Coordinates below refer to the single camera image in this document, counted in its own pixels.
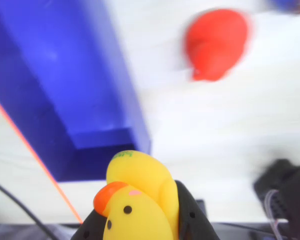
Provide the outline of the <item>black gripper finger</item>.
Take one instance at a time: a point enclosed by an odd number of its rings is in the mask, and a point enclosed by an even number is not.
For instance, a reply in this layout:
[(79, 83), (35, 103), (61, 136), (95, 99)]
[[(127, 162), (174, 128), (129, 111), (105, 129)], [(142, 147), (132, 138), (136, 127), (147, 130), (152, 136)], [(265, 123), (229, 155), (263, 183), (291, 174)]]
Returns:
[(180, 240), (219, 240), (213, 226), (186, 186), (179, 180), (175, 182), (179, 201), (178, 238)]
[(71, 240), (103, 240), (107, 218), (92, 210)]

